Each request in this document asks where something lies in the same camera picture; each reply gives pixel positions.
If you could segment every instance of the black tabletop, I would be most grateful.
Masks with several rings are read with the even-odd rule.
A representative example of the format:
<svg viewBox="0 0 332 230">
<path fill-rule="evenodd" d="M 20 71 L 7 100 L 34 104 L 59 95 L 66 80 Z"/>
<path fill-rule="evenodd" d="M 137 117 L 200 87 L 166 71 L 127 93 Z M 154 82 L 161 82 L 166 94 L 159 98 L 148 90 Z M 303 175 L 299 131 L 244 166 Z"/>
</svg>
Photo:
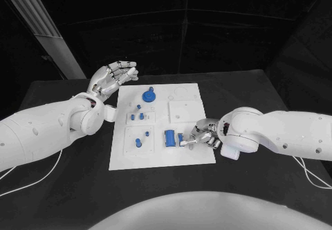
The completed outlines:
<svg viewBox="0 0 332 230">
<path fill-rule="evenodd" d="M 247 106 L 263 113 L 286 110 L 261 70 L 183 75 L 143 76 L 138 84 L 193 83 L 208 118 L 219 119 Z M 68 100 L 84 92 L 89 80 L 34 81 L 20 110 Z M 117 105 L 117 92 L 105 104 Z M 215 164 L 108 171 L 114 124 L 63 149 L 58 166 L 32 187 L 0 197 L 0 229 L 88 229 L 133 204 L 167 194 L 221 191 L 248 195 L 286 205 L 332 225 L 332 191 L 312 186 L 290 156 L 260 146 L 237 161 L 215 150 Z M 0 194 L 37 181 L 59 154 L 19 166 L 0 180 Z M 320 161 L 306 160 L 313 173 L 332 184 Z"/>
</svg>

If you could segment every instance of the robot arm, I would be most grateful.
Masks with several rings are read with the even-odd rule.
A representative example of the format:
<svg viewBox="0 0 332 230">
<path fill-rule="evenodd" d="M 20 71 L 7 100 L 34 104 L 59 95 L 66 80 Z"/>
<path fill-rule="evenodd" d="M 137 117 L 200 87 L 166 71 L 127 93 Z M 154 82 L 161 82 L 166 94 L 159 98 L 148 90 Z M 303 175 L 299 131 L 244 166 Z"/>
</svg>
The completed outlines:
<svg viewBox="0 0 332 230">
<path fill-rule="evenodd" d="M 92 76 L 86 92 L 68 101 L 14 113 L 0 121 L 0 172 L 37 161 L 115 121 L 117 108 L 105 99 L 128 80 L 137 80 L 134 62 L 115 62 Z"/>
<path fill-rule="evenodd" d="M 206 143 L 211 146 L 211 142 L 219 139 L 221 155 L 234 160 L 239 152 L 255 152 L 261 144 L 274 153 L 332 161 L 332 116 L 286 111 L 263 114 L 252 108 L 241 107 L 216 122 L 209 120 L 198 121 L 196 128 L 202 127 L 202 122 L 209 127 L 193 131 L 209 133 L 211 138 L 199 141 L 193 134 L 180 145 Z"/>
</svg>

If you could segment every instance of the white board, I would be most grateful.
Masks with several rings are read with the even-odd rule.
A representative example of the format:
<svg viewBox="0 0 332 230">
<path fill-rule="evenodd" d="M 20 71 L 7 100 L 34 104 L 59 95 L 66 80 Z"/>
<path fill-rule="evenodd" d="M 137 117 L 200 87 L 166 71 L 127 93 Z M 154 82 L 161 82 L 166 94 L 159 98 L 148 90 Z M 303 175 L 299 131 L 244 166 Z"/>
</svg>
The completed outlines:
<svg viewBox="0 0 332 230">
<path fill-rule="evenodd" d="M 141 95 L 150 86 L 156 100 L 147 103 Z M 192 150 L 189 146 L 179 147 L 177 133 L 183 133 L 183 139 L 187 139 L 196 121 L 205 118 L 196 83 L 121 86 L 117 108 L 110 170 L 216 162 L 213 150 L 203 144 L 196 144 Z M 138 118 L 140 113 L 144 114 L 143 120 Z M 169 129 L 174 130 L 174 147 L 166 147 L 164 131 Z M 141 141 L 140 148 L 136 146 L 137 138 Z"/>
</svg>

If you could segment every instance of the dark background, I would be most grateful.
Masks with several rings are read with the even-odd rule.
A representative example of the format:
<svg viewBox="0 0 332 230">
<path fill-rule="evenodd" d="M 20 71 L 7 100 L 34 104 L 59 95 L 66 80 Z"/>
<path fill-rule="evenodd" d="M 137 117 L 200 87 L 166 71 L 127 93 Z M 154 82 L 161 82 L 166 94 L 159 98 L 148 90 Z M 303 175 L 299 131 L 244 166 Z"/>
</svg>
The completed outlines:
<svg viewBox="0 0 332 230">
<path fill-rule="evenodd" d="M 117 60 L 140 75 L 263 69 L 289 110 L 332 115 L 330 0 L 42 2 L 86 76 Z M 8 0 L 0 19 L 3 119 L 62 76 Z"/>
</svg>

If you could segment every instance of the cable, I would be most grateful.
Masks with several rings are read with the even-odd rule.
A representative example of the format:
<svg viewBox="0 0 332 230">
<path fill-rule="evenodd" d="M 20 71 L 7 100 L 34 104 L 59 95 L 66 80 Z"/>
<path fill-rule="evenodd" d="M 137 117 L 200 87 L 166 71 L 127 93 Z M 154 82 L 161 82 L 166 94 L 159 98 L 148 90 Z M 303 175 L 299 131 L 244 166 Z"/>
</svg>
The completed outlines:
<svg viewBox="0 0 332 230">
<path fill-rule="evenodd" d="M 306 164 L 304 164 L 304 160 L 303 160 L 303 158 L 300 157 L 300 160 L 302 160 L 302 163 L 299 162 L 299 160 L 297 160 L 297 158 L 296 157 L 293 157 L 294 159 L 296 159 L 296 161 L 297 161 L 297 163 L 299 163 L 299 165 L 303 167 L 303 169 L 304 169 L 304 173 L 306 173 L 306 178 L 307 178 L 307 180 L 309 180 L 309 182 L 312 183 L 312 185 L 313 186 L 316 186 L 317 188 L 323 188 L 323 189 L 332 189 L 332 186 L 306 169 Z M 312 174 L 312 176 L 327 186 L 327 187 L 322 187 L 322 186 L 317 186 L 313 182 L 312 182 L 312 180 L 310 180 L 310 178 L 309 178 L 309 176 L 307 176 L 307 172 L 309 172 L 309 174 Z"/>
<path fill-rule="evenodd" d="M 56 164 L 58 164 L 58 162 L 59 162 L 60 154 L 59 154 L 59 157 L 58 157 L 58 161 L 56 161 L 56 163 L 55 163 L 55 165 L 53 165 L 53 168 L 55 168 L 55 166 L 56 166 Z M 3 193 L 3 194 L 0 195 L 0 197 L 4 196 L 6 194 L 10 194 L 10 193 L 19 191 L 19 190 L 23 189 L 23 188 L 30 187 L 32 185 L 34 185 L 36 183 L 39 183 L 39 182 L 46 178 L 46 176 L 45 176 L 37 182 L 32 183 L 30 185 L 27 185 L 27 186 L 21 187 L 21 188 L 17 188 L 17 189 L 14 189 L 14 190 L 11 190 L 11 191 Z"/>
<path fill-rule="evenodd" d="M 16 167 L 10 169 L 10 171 L 0 177 L 0 179 L 14 170 Z"/>
</svg>

